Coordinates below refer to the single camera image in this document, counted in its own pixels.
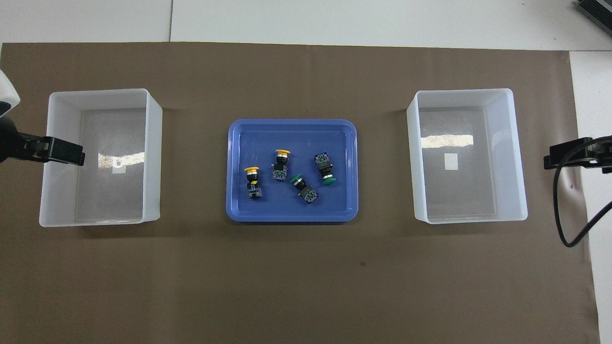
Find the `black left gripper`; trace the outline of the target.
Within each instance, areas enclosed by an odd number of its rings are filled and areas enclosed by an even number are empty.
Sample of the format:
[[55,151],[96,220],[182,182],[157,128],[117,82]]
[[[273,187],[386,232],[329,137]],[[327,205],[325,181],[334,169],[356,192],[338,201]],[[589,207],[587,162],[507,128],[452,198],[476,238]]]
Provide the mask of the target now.
[[[13,121],[7,117],[0,118],[0,162],[8,159],[22,142]],[[19,159],[39,163],[58,162],[67,165],[85,165],[86,154],[83,146],[57,139],[55,137],[38,137],[27,140],[19,150]]]

